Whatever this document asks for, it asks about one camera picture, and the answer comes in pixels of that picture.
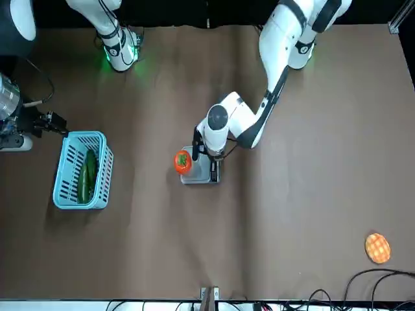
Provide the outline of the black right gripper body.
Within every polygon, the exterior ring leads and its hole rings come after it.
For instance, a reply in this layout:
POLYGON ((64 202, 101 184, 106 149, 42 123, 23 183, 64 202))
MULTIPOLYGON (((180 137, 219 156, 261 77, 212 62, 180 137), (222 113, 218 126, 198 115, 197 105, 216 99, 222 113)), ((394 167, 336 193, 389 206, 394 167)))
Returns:
POLYGON ((22 108, 17 118, 17 130, 19 133, 27 133, 37 138, 42 137, 42 129, 37 128, 37 122, 42 114, 37 108, 22 108))

